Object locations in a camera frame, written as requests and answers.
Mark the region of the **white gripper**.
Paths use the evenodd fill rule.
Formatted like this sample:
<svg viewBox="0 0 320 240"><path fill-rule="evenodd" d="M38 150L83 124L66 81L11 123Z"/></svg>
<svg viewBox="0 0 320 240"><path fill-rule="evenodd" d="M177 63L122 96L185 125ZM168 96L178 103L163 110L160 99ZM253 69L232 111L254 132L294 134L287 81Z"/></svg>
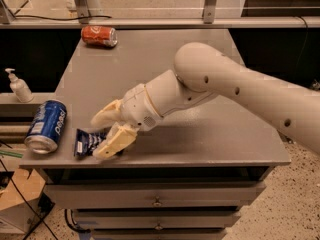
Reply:
<svg viewBox="0 0 320 240"><path fill-rule="evenodd" d="M90 123L95 128L106 128L115 123L106 139L93 151L98 159L108 159L131 145L138 129L149 131L173 112L189 109L216 98L217 95L188 89L172 70L167 70L145 84L139 84L93 116Z"/></svg>

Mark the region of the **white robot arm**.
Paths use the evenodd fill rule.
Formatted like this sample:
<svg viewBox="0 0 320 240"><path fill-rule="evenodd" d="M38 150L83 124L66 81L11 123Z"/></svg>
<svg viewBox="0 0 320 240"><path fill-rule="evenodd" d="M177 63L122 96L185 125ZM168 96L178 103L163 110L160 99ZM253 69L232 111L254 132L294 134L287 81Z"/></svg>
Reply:
<svg viewBox="0 0 320 240"><path fill-rule="evenodd" d="M128 90L91 120L110 127L93 156L107 159L127 148L179 110L227 97L314 153L320 152L320 93L248 69L219 50L192 42L182 46L174 68Z"/></svg>

